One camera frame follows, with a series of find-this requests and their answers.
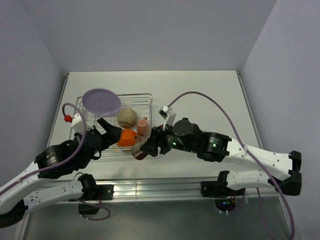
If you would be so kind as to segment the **black mug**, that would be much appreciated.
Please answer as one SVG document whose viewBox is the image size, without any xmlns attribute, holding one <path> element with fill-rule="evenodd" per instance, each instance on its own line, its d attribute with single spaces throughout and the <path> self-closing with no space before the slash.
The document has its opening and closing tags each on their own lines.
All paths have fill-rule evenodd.
<svg viewBox="0 0 320 240">
<path fill-rule="evenodd" d="M 131 147 L 131 155 L 136 159 L 136 160 L 143 160 L 148 156 L 147 153 L 141 151 L 141 147 L 146 143 L 146 140 L 140 140 L 136 142 L 132 147 Z"/>
</svg>

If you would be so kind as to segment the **orange bowl white inside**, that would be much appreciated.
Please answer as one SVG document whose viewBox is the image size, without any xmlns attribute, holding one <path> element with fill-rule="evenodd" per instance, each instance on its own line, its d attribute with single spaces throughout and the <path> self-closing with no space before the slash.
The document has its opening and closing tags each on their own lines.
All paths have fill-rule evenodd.
<svg viewBox="0 0 320 240">
<path fill-rule="evenodd" d="M 132 147 L 140 140 L 140 136 L 135 131 L 126 128 L 122 130 L 120 140 L 116 144 L 118 147 Z"/>
</svg>

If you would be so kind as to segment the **pink mug white inside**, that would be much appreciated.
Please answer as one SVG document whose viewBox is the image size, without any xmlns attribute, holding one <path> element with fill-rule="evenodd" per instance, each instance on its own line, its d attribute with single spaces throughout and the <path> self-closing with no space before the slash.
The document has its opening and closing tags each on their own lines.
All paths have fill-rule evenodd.
<svg viewBox="0 0 320 240">
<path fill-rule="evenodd" d="M 147 137 L 150 134 L 151 129 L 147 117 L 144 117 L 137 122 L 136 130 L 140 137 Z"/>
</svg>

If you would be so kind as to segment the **purple plate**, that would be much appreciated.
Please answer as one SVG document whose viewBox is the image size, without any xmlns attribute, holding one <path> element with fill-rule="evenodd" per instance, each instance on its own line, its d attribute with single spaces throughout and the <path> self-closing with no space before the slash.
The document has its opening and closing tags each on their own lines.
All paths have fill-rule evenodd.
<svg viewBox="0 0 320 240">
<path fill-rule="evenodd" d="M 106 88 L 93 88 L 82 96 L 83 107 L 90 113 L 109 117 L 121 109 L 121 100 L 117 94 Z"/>
</svg>

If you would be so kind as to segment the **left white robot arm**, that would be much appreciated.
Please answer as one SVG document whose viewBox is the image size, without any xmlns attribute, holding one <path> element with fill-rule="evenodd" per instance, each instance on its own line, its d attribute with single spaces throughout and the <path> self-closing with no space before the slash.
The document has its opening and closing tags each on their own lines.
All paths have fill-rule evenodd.
<svg viewBox="0 0 320 240">
<path fill-rule="evenodd" d="M 74 139 L 51 145 L 39 154 L 27 169 L 0 189 L 0 226 L 7 228 L 20 222 L 24 216 L 64 201 L 90 201 L 98 196 L 98 186 L 91 174 L 58 186 L 40 189 L 62 176 L 85 169 L 91 160 L 98 160 L 102 151 L 117 143 L 122 128 L 113 126 L 103 118 L 98 124 L 104 129 L 101 134 L 95 127 L 86 131 L 84 144 L 82 135 Z"/>
</svg>

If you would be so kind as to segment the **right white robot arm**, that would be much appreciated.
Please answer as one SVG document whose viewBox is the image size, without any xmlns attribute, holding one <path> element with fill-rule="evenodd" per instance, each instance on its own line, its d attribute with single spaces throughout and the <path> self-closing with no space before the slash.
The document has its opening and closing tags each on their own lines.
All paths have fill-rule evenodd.
<svg viewBox="0 0 320 240">
<path fill-rule="evenodd" d="M 152 157 L 165 155 L 175 149 L 196 154 L 206 162 L 248 168 L 247 171 L 223 170 L 217 180 L 202 182 L 203 197 L 239 196 L 247 188 L 269 187 L 287 196 L 298 196 L 301 193 L 300 152 L 277 153 L 245 145 L 221 133 L 202 131 L 187 118 L 170 127 L 153 127 L 150 137 L 139 149 Z"/>
</svg>

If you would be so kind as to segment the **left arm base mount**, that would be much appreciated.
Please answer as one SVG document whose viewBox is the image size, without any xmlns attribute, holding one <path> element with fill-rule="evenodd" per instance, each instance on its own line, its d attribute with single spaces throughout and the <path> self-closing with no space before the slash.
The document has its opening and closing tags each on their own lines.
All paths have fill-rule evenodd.
<svg viewBox="0 0 320 240">
<path fill-rule="evenodd" d="M 101 208 L 90 206 L 89 204 L 101 206 L 103 201 L 111 201 L 113 199 L 113 195 L 113 184 L 98 184 L 97 190 L 94 192 L 93 196 L 88 199 L 81 198 L 81 202 L 78 202 L 78 213 L 81 217 L 93 218 Z"/>
</svg>

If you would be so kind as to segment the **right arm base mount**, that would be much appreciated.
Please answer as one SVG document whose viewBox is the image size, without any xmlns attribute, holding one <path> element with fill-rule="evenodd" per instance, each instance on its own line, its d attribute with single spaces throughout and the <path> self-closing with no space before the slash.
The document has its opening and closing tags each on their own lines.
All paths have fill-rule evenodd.
<svg viewBox="0 0 320 240">
<path fill-rule="evenodd" d="M 216 211 L 220 215 L 229 216 L 245 204 L 246 189 L 233 190 L 226 186 L 218 186 L 218 181 L 201 181 L 200 194 L 203 198 L 212 198 Z"/>
</svg>

